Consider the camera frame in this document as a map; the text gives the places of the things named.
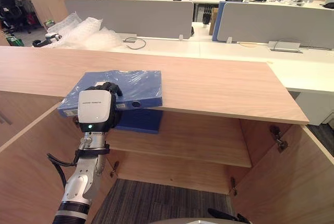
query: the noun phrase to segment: wooden cupboard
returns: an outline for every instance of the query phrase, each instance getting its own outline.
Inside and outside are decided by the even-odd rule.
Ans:
[[[229,194],[253,223],[333,220],[333,157],[265,63],[0,48],[10,50],[12,58],[0,55],[0,95],[15,97],[23,111],[41,105],[24,105],[25,97],[50,104],[2,138],[1,223],[36,223],[36,213],[40,223],[52,221],[63,189],[45,154],[71,160],[82,136],[58,114],[59,98],[84,72],[111,69],[161,70],[163,106],[156,109],[164,114],[158,135],[110,130],[112,151],[90,219],[121,178]]]

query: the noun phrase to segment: wooden shelf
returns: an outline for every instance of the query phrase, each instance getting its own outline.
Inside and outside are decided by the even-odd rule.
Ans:
[[[117,170],[120,179],[229,194],[225,165],[134,152],[117,151],[117,155],[122,157]]]
[[[165,111],[159,134],[112,130],[111,149],[218,164],[252,166],[240,121]]]

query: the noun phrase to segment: metal bracket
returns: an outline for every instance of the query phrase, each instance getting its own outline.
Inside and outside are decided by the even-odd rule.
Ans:
[[[119,161],[116,161],[114,166],[113,166],[113,171],[110,172],[110,177],[114,177],[114,174],[116,173],[116,169],[118,168],[118,165],[120,165]]]
[[[237,196],[238,195],[238,191],[235,188],[236,187],[236,183],[235,183],[235,178],[234,177],[231,177],[231,187],[232,187],[232,190],[233,190],[233,195]]]
[[[281,137],[282,137],[281,129],[278,126],[271,125],[269,127],[269,130],[271,132],[273,140],[278,145],[278,151],[283,152],[284,150],[286,150],[286,148],[289,146],[289,144],[287,142],[281,140]]]

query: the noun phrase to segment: cabinet door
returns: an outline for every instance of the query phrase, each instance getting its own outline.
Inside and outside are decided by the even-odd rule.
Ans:
[[[0,91],[0,146],[61,98]]]
[[[306,126],[294,125],[231,194],[236,212],[255,224],[333,223],[334,158]]]
[[[83,133],[71,119],[61,117],[58,104],[41,115],[0,148],[0,223],[51,223],[64,194],[61,179],[47,159],[49,152],[63,161],[73,160]],[[64,168],[68,179],[74,168]],[[93,200],[88,222],[100,208],[117,179],[106,162],[100,190]]]

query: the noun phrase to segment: robotic arm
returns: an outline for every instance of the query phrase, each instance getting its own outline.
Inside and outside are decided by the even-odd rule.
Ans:
[[[84,224],[87,220],[92,200],[99,191],[105,154],[110,152],[105,136],[121,118],[120,112],[116,111],[115,94],[122,96],[118,85],[110,82],[80,92],[78,118],[84,137],[73,162],[63,162],[48,154],[65,185],[53,224]],[[76,166],[67,182],[60,166]]]

